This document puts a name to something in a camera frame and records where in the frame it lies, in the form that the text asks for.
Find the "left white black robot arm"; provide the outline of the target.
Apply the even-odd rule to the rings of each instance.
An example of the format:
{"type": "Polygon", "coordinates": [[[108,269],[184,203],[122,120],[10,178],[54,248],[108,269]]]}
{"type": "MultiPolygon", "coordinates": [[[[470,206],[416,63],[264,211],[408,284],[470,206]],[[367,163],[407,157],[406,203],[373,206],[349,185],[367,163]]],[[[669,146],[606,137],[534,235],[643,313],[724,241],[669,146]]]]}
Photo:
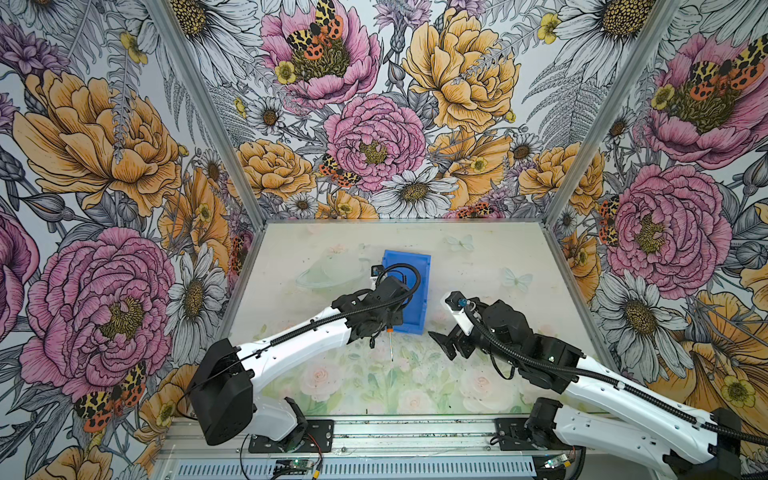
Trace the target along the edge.
{"type": "Polygon", "coordinates": [[[421,274],[406,263],[373,271],[373,287],[338,297],[293,328],[240,345],[222,339],[208,348],[186,393],[207,445],[245,434],[288,452],[309,439],[309,423],[295,400],[261,392],[320,354],[360,339],[373,341],[403,323],[404,310],[421,286],[421,274]]]}

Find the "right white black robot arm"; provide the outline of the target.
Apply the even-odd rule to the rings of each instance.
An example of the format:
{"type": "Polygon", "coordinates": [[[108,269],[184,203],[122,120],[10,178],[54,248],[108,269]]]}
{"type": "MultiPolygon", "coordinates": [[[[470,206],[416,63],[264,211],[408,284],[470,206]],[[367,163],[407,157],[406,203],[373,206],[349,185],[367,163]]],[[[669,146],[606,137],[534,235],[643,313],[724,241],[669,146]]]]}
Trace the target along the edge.
{"type": "Polygon", "coordinates": [[[732,410],[685,406],[632,382],[579,348],[535,332],[501,300],[486,304],[453,291],[442,305],[456,325],[447,335],[430,336],[449,359],[483,352],[492,364],[509,365],[512,376],[606,414],[539,398],[525,423],[537,447],[596,449],[676,479],[743,479],[742,445],[767,443],[743,431],[732,410]]]}

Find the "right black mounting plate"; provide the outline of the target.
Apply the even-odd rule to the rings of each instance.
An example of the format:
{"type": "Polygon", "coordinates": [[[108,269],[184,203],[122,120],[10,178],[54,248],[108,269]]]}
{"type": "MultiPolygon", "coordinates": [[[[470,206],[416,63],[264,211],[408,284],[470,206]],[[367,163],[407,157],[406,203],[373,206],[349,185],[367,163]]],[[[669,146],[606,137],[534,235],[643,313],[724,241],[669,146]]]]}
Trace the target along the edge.
{"type": "Polygon", "coordinates": [[[495,432],[489,444],[498,446],[501,451],[557,450],[564,447],[551,432],[529,429],[527,421],[527,417],[496,418],[495,432]]]}

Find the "black mounting plate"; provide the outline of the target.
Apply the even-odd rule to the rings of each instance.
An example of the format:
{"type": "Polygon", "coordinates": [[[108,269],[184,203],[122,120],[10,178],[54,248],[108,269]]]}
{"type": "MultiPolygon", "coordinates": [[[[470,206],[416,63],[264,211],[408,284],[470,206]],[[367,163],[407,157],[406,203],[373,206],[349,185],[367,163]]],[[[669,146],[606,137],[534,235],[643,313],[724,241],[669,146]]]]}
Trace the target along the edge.
{"type": "Polygon", "coordinates": [[[495,432],[489,444],[498,446],[501,451],[557,450],[564,447],[551,432],[529,429],[527,421],[527,417],[496,418],[495,432]]]}
{"type": "Polygon", "coordinates": [[[251,454],[329,453],[334,441],[335,422],[310,419],[300,423],[285,439],[274,441],[265,436],[253,436],[247,451],[251,454]]]}

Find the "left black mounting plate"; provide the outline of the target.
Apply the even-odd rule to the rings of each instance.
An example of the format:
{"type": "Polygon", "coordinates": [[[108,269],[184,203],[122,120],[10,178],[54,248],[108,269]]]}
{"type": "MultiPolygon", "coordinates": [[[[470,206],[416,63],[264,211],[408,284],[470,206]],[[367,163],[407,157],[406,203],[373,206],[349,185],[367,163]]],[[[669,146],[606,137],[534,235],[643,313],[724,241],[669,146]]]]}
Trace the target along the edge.
{"type": "Polygon", "coordinates": [[[274,441],[265,436],[253,436],[247,451],[251,454],[329,453],[334,441],[335,422],[310,419],[300,423],[285,439],[274,441]]]}

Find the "right green circuit board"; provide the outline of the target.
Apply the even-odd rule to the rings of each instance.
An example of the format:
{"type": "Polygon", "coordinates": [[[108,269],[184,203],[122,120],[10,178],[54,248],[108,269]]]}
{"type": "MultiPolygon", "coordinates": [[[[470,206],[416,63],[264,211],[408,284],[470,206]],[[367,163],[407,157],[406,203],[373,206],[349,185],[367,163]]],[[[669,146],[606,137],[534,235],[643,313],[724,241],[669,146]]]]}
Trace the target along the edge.
{"type": "Polygon", "coordinates": [[[560,454],[547,459],[542,467],[544,469],[559,469],[568,468],[571,465],[571,460],[568,454],[560,454]]]}

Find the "green circuit board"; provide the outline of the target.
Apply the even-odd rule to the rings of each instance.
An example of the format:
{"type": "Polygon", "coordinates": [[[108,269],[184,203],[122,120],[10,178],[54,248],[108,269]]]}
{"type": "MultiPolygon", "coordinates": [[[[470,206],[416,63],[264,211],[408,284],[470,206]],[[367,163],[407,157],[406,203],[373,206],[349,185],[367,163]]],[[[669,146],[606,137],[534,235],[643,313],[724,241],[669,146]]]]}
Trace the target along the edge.
{"type": "Polygon", "coordinates": [[[568,454],[560,454],[547,459],[542,467],[544,469],[559,469],[568,468],[571,465],[571,460],[568,454]]]}
{"type": "Polygon", "coordinates": [[[314,470],[315,462],[308,459],[282,459],[277,460],[273,469],[273,476],[298,474],[304,475],[314,470]]]}

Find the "left green circuit board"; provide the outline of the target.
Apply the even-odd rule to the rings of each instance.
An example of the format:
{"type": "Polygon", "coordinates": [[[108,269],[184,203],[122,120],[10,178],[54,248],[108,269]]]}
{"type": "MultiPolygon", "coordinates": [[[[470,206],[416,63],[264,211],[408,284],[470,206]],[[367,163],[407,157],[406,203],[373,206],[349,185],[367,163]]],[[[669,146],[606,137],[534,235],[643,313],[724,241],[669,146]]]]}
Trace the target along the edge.
{"type": "Polygon", "coordinates": [[[273,469],[273,476],[298,474],[304,475],[314,470],[315,462],[308,459],[282,459],[277,460],[273,469]]]}

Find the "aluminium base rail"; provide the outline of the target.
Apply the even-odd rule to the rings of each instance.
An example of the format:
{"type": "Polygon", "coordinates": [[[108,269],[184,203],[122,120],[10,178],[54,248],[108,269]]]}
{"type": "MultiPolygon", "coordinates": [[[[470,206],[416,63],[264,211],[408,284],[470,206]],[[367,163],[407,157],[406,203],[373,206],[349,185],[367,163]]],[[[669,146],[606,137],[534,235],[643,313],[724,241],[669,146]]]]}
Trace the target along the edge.
{"type": "MultiPolygon", "coordinates": [[[[324,459],[352,457],[500,456],[492,444],[494,415],[336,416],[332,449],[324,459]]],[[[251,453],[240,434],[218,446],[206,444],[196,423],[171,427],[159,460],[252,460],[288,458],[288,453],[251,453]]]]}

